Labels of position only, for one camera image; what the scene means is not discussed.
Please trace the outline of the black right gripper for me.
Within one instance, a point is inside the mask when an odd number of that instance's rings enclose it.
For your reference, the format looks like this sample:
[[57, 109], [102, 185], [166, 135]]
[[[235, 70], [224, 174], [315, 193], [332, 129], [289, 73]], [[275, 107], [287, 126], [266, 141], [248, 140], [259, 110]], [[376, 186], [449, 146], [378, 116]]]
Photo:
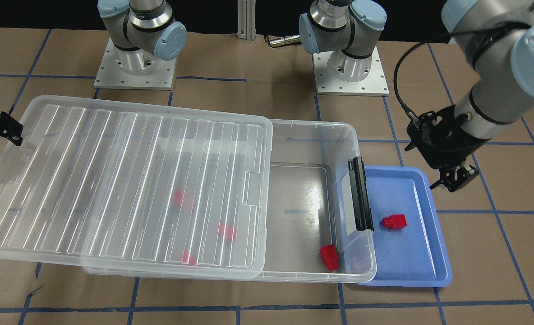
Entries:
[[0, 111], [0, 137], [20, 147], [23, 143], [22, 132], [23, 125], [18, 120], [11, 117], [9, 113]]

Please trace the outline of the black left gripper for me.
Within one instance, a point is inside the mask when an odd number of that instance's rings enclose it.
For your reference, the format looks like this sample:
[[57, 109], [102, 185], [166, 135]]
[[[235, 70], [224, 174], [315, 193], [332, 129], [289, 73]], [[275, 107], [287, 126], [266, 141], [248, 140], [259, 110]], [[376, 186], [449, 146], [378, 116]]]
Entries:
[[463, 130], [461, 126], [468, 121], [468, 115], [455, 116], [454, 109], [450, 106], [438, 112], [428, 111], [411, 120], [406, 128], [410, 143], [405, 151], [418, 149], [430, 168], [439, 169], [439, 179], [430, 185], [431, 190], [443, 186], [454, 193], [479, 176], [473, 165], [460, 165], [488, 140]]

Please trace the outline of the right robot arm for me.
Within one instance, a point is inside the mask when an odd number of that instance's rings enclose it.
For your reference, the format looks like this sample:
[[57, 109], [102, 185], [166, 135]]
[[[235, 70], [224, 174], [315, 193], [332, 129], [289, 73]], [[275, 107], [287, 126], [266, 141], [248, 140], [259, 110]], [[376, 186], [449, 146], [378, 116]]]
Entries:
[[[131, 67], [131, 54], [148, 53], [147, 58], [171, 61], [186, 43], [186, 27], [175, 19], [166, 0], [99, 0], [97, 8], [125, 73], [139, 72], [138, 66]], [[0, 111], [0, 137], [21, 146], [22, 132], [19, 121]]]

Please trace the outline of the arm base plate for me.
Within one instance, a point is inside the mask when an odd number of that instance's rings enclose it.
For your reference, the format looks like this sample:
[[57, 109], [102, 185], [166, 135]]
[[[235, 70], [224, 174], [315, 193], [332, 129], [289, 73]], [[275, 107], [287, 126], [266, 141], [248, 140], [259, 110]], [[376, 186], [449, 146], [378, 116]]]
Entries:
[[390, 93], [377, 47], [362, 60], [340, 50], [312, 54], [318, 95], [384, 96]]
[[163, 61], [144, 50], [123, 51], [109, 39], [94, 87], [111, 90], [172, 90], [177, 61], [176, 58]]

